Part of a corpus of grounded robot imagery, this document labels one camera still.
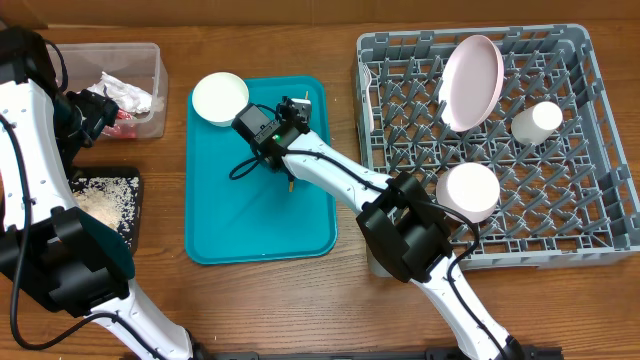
wooden table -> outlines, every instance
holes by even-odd
[[[591,21],[590,31],[635,179],[640,179],[640,22]],[[325,86],[334,147],[358,159],[351,66],[357,37],[369,31],[499,26],[425,23],[328,27],[270,26],[43,31],[57,43],[151,41],[169,73],[163,138],[99,142],[79,165],[134,165],[145,179],[137,280],[173,321],[215,352],[419,351],[455,339],[418,289],[374,278],[353,214],[338,205],[340,237],[327,256],[262,264],[202,267],[185,253],[186,99],[203,76],[310,74]],[[640,359],[640,257],[614,266],[468,272],[489,312],[523,344],[562,346],[567,359]],[[0,309],[10,282],[0,279]],[[20,325],[32,342],[50,339],[75,319],[49,314],[21,297]],[[24,352],[0,313],[0,358],[115,359],[127,352],[111,334],[88,326],[53,349]]]

clear plastic bin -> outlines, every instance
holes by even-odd
[[[69,87],[80,91],[100,81],[102,72],[137,86],[153,95],[151,111],[134,115],[133,120],[116,120],[116,127],[106,128],[103,138],[158,138],[164,133],[168,77],[160,58],[160,48],[153,43],[60,44]],[[58,84],[62,70],[58,54],[48,46]]]

teal cutting board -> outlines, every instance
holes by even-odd
[[[308,91],[311,129],[330,142],[326,97],[318,80],[291,76],[245,81],[249,101],[272,108],[282,96],[304,98]],[[240,135],[198,116],[189,96],[185,248],[191,259],[213,265],[328,253],[338,236],[333,197],[301,180],[290,193],[287,176],[264,166],[229,180],[229,171],[251,157]]]

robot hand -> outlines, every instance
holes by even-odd
[[[342,201],[356,214],[368,251],[388,273],[413,282],[431,300],[453,330],[458,346],[472,360],[519,360],[518,342],[486,311],[465,280],[449,243],[442,212],[461,214],[431,202],[408,173],[396,178],[366,169],[324,143],[309,128],[311,103],[283,98],[270,120],[249,104],[232,127],[249,143],[257,161],[290,180],[309,181]],[[389,214],[409,211],[395,224]],[[466,221],[474,230],[477,228]]]

wire grid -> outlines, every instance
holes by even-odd
[[[534,38],[545,40],[538,34]],[[568,64],[558,48],[503,52],[503,90],[493,113],[480,126],[455,133],[441,119],[446,104],[437,101],[450,53],[397,59],[388,55],[365,63],[373,74],[368,90],[375,171],[412,172],[435,198],[438,175],[447,169],[469,161],[492,169],[501,196],[493,215],[480,224],[477,254],[619,245],[605,207],[620,202],[620,195],[608,202],[603,196],[579,114],[578,102],[590,89],[589,75],[593,77],[586,56]],[[564,121],[544,144],[524,146],[510,134],[511,121],[541,101],[558,104]],[[462,251],[471,244],[472,233],[459,223],[452,228],[452,242]]]

